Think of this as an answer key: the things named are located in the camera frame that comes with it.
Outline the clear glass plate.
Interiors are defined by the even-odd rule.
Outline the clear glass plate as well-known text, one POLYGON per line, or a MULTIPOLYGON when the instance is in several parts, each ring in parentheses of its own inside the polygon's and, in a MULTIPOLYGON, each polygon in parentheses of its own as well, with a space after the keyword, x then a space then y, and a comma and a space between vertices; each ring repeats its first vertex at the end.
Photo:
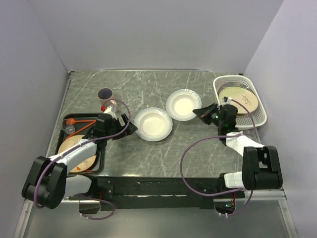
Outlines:
POLYGON ((239 83, 239 82, 228 82, 228 83, 225 83, 225 84, 220 86, 220 88, 218 89, 217 93, 220 94, 220 92, 223 89, 228 88, 228 87, 239 87, 239 88, 246 89, 246 90, 248 90, 248 91, 253 93, 253 90, 249 86, 247 86, 245 84, 242 84, 242 83, 239 83))

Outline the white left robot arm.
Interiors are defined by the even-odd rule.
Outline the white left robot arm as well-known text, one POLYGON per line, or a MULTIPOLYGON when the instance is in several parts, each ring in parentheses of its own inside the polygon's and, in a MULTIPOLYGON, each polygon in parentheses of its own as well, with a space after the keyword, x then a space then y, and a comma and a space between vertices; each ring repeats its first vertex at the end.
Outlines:
POLYGON ((49 158, 37 157, 29 171, 21 195, 33 201, 38 208, 56 208, 66 197, 82 195, 97 198, 97 179, 89 175, 69 176, 81 162, 104 151, 109 139, 118 140, 137 131, 127 115, 122 114, 124 125, 111 114, 100 114, 77 143, 49 158))

